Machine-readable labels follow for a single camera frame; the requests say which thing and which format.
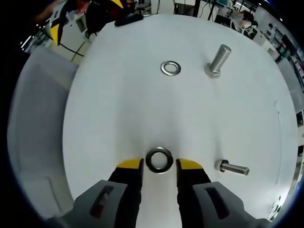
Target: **bolt head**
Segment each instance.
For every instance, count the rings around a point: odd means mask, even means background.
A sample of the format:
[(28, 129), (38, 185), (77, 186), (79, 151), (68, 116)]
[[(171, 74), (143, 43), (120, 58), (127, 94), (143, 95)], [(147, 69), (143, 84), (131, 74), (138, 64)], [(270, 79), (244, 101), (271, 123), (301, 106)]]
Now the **bolt head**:
[(218, 71), (218, 72), (212, 72), (210, 70), (210, 63), (208, 63), (205, 66), (205, 73), (206, 73), (206, 75), (208, 75), (211, 78), (218, 78), (220, 76), (220, 71)]

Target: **white table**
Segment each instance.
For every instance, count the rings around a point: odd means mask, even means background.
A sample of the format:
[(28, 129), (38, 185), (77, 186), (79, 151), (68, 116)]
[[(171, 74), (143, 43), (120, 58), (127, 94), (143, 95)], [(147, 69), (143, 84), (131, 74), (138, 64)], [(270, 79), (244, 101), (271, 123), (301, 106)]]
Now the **white table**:
[[(220, 78), (204, 73), (221, 44), (232, 53)], [(161, 63), (181, 72), (166, 76)], [(200, 163), (212, 181), (265, 218), (288, 194), (297, 155), (297, 123), (287, 85), (256, 43), (193, 17), (153, 15), (105, 26), (84, 57), (67, 101), (63, 151), (74, 199), (107, 180), (126, 159), (154, 147)], [(246, 177), (219, 173), (218, 159), (250, 168)], [(181, 227), (176, 168), (144, 170), (137, 227)]]

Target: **white tabletop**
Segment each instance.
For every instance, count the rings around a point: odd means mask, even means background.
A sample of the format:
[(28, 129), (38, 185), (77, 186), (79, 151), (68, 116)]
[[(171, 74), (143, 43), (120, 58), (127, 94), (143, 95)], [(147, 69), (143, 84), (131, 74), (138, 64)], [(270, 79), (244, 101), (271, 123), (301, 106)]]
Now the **white tabletop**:
[[(221, 44), (232, 53), (220, 78), (204, 73)], [(166, 76), (167, 60), (181, 72)], [(86, 53), (70, 91), (63, 129), (67, 180), (74, 199), (107, 180), (123, 160), (164, 147), (200, 163), (212, 181), (265, 218), (284, 200), (297, 156), (293, 103), (279, 68), (255, 42), (193, 17), (153, 15), (123, 27), (107, 24)], [(219, 173), (218, 159), (250, 168)], [(144, 167), (137, 227), (181, 227), (176, 168)]]

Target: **yellow object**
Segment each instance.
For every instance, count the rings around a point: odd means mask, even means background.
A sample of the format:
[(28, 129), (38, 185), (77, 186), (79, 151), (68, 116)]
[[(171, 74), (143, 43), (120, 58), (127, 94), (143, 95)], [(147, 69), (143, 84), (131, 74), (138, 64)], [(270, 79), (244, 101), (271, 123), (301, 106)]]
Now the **yellow object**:
[(127, 168), (127, 169), (138, 169), (141, 160), (142, 160), (142, 158), (126, 160), (126, 161), (118, 164), (116, 167), (117, 168)]
[(55, 25), (54, 27), (51, 27), (51, 30), (50, 30), (51, 36), (56, 45), (58, 45), (58, 29), (59, 29), (59, 24)]
[(112, 2), (114, 2), (116, 5), (118, 5), (120, 8), (124, 8), (122, 3), (119, 0), (111, 0)]
[(190, 161), (186, 159), (179, 159), (180, 167), (182, 170), (198, 170), (198, 169), (203, 169), (203, 167), (196, 163), (195, 161)]

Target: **black cable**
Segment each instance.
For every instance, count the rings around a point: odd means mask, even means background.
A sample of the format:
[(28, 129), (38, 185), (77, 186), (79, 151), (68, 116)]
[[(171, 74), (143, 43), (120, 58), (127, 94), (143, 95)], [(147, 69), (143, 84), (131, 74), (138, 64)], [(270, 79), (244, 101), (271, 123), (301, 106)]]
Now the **black cable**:
[[(209, 9), (210, 9), (210, 11), (211, 11), (210, 3), (209, 3)], [(211, 19), (212, 19), (212, 21), (213, 21), (213, 12), (211, 12)], [(213, 21), (213, 22), (214, 22), (214, 21)]]
[(201, 13), (200, 13), (199, 18), (201, 18), (201, 16), (203, 15), (204, 8), (205, 8), (205, 6), (207, 6), (208, 4), (209, 4), (209, 3), (207, 2), (207, 3), (203, 6), (203, 8), (201, 9)]
[[(52, 38), (48, 33), (46, 33), (44, 30), (40, 29), (40, 31), (41, 31), (44, 35), (46, 35), (47, 37), (49, 37), (52, 41), (54, 41), (53, 38)], [(84, 55), (81, 55), (81, 54), (79, 54), (78, 52), (73, 51), (72, 49), (69, 49), (68, 47), (64, 46), (64, 45), (61, 44), (61, 43), (60, 43), (59, 45), (63, 46), (65, 49), (67, 49), (67, 50), (69, 50), (69, 51), (75, 53), (76, 55), (80, 55), (80, 56), (84, 57)]]
[(158, 0), (156, 14), (158, 14), (158, 11), (160, 10), (160, 5), (161, 5), (161, 0)]
[(156, 13), (150, 14), (150, 15), (148, 15), (148, 16), (144, 16), (144, 18), (148, 18), (148, 17), (153, 16), (153, 15), (155, 15), (155, 14), (156, 14)]

